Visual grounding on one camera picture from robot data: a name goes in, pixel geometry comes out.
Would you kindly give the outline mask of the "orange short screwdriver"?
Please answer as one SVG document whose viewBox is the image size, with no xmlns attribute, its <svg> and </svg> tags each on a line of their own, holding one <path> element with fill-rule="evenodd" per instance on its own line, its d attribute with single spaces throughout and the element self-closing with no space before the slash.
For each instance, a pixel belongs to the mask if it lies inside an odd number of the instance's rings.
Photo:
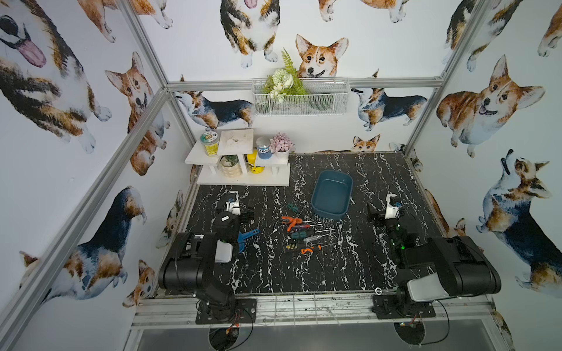
<svg viewBox="0 0 562 351">
<path fill-rule="evenodd" d="M 288 233 L 293 231 L 296 225 L 308 224 L 307 222 L 303 221 L 301 218 L 291 217 L 291 216 L 283 216 L 282 223 L 288 225 L 286 229 Z"/>
</svg>

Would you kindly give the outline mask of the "green small screwdriver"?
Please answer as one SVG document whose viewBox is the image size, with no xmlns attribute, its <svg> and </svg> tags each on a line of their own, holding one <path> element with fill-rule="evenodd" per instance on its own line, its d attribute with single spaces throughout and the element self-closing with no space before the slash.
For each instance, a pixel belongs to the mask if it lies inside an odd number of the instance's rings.
<svg viewBox="0 0 562 351">
<path fill-rule="evenodd" d="M 302 217 L 307 214 L 307 204 L 300 204 L 297 205 L 295 203 L 288 203 L 287 209 L 294 215 L 295 217 Z"/>
</svg>

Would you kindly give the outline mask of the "clear handle screwdriver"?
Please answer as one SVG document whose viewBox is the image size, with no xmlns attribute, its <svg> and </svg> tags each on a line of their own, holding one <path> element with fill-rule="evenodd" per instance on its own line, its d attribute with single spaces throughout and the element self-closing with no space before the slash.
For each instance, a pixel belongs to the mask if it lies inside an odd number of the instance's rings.
<svg viewBox="0 0 562 351">
<path fill-rule="evenodd" d="M 311 244 L 311 243 L 313 243 L 313 242 L 320 241 L 321 239 L 325 239 L 325 238 L 328 238 L 328 237 L 330 237 L 330 236 L 331 236 L 331 234 L 313 235 L 313 236 L 310 236 L 310 237 L 305 238 L 305 239 L 303 240 L 303 242 L 304 242 L 305 244 Z"/>
</svg>

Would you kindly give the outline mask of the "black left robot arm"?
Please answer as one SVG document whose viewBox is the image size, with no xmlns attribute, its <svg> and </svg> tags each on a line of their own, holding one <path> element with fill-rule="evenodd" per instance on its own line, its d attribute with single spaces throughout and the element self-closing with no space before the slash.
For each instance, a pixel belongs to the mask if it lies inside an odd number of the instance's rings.
<svg viewBox="0 0 562 351">
<path fill-rule="evenodd" d="M 209 233 L 180 233 L 171 244 L 158 273 L 159 286 L 172 293 L 192 293 L 199 300 L 196 324 L 253 323 L 257 301 L 237 299 L 234 289 L 215 276 L 216 254 L 229 263 L 245 248 L 245 240 L 259 229 L 241 233 L 240 217 L 220 212 Z"/>
</svg>

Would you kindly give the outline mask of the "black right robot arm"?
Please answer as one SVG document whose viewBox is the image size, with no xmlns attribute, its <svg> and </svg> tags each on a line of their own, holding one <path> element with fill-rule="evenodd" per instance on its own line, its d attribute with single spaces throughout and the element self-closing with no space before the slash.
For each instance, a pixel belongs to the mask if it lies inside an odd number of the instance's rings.
<svg viewBox="0 0 562 351">
<path fill-rule="evenodd" d="M 372 311 L 380 319 L 433 317 L 433 302 L 500 292 L 499 273 L 468 236 L 429 238 L 416 245 L 415 235 L 399 219 L 376 212 L 369 220 L 386 229 L 389 257 L 399 269 L 433 269 L 427 276 L 399 282 L 392 295 L 374 295 Z"/>
</svg>

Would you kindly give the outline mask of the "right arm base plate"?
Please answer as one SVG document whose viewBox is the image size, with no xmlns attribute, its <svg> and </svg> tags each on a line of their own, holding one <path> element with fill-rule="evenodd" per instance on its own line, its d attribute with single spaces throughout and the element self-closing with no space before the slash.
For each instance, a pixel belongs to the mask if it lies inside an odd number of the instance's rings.
<svg viewBox="0 0 562 351">
<path fill-rule="evenodd" d="M 436 317 L 430 302 L 406 301 L 396 295 L 374 295 L 372 312 L 379 320 Z"/>
</svg>

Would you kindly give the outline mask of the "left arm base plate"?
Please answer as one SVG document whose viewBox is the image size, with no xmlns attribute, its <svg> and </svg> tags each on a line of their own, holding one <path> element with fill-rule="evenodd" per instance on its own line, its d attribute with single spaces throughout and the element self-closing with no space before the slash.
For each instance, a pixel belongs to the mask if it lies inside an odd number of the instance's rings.
<svg viewBox="0 0 562 351">
<path fill-rule="evenodd" d="M 222 306 L 200 300 L 196 304 L 196 324 L 253 324 L 256 321 L 257 302 L 254 298 L 237 298 Z"/>
</svg>

